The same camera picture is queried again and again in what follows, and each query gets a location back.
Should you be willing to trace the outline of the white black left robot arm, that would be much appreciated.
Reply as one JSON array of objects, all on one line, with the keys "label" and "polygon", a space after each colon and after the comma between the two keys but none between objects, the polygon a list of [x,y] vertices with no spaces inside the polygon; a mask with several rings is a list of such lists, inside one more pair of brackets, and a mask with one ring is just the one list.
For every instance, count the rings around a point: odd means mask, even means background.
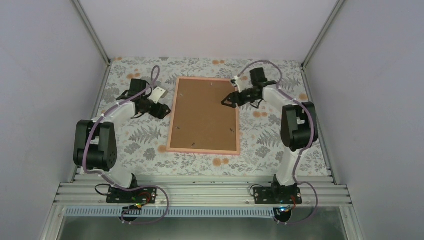
[{"label": "white black left robot arm", "polygon": [[128,203],[139,197],[140,190],[135,175],[117,163],[116,131],[144,114],[160,120],[169,115],[170,107],[159,102],[166,92],[154,81],[133,78],[129,89],[116,98],[110,109],[91,120],[80,120],[76,125],[74,163],[86,174],[98,175],[119,189],[119,196]]}]

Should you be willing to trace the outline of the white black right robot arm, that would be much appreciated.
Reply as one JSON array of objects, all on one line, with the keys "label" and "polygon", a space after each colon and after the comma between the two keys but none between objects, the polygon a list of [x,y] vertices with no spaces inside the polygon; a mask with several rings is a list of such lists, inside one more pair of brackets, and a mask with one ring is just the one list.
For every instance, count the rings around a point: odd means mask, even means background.
[{"label": "white black right robot arm", "polygon": [[279,83],[268,80],[262,67],[250,72],[252,86],[242,88],[239,76],[230,83],[237,88],[222,100],[222,105],[237,108],[255,101],[265,101],[281,111],[280,137],[284,145],[283,158],[277,173],[274,175],[270,195],[274,202],[284,203],[289,197],[298,193],[297,168],[303,153],[318,139],[316,128],[316,108],[308,102],[299,102],[283,92]]}]

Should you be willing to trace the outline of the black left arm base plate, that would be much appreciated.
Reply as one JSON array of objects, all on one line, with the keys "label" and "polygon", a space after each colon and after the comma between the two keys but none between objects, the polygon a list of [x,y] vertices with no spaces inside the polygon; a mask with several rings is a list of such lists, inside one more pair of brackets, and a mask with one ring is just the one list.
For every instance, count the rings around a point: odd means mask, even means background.
[{"label": "black left arm base plate", "polygon": [[157,188],[145,187],[135,191],[124,191],[110,187],[106,196],[108,204],[154,204],[157,196]]}]

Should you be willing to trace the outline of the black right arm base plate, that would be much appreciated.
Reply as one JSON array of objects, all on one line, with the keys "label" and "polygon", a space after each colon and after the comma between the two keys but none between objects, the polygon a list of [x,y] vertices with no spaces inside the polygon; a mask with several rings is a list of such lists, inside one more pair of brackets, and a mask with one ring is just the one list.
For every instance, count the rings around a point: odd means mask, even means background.
[{"label": "black right arm base plate", "polygon": [[294,184],[278,187],[253,187],[253,198],[257,205],[300,205],[303,203],[300,188]]}]

